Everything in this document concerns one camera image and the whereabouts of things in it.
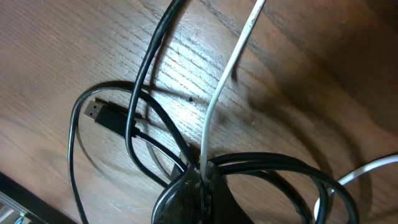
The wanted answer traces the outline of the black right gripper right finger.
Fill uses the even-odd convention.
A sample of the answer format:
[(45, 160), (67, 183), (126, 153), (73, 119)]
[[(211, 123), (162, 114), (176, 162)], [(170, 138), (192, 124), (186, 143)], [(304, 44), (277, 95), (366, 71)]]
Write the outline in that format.
[(231, 193), (219, 167), (208, 162), (204, 177), (204, 223), (253, 224)]

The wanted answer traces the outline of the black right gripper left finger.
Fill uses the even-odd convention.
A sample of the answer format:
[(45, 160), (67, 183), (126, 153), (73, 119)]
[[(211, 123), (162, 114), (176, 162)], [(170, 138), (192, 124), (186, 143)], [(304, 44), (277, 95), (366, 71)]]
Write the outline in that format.
[(174, 179), (157, 199), (152, 224), (197, 224), (203, 220), (203, 189), (200, 172), (189, 167)]

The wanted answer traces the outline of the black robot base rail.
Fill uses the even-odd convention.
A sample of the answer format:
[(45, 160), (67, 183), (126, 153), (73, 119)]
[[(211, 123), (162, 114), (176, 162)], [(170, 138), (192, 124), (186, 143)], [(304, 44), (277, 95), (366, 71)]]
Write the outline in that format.
[(76, 221), (1, 173), (1, 202), (33, 223), (76, 224)]

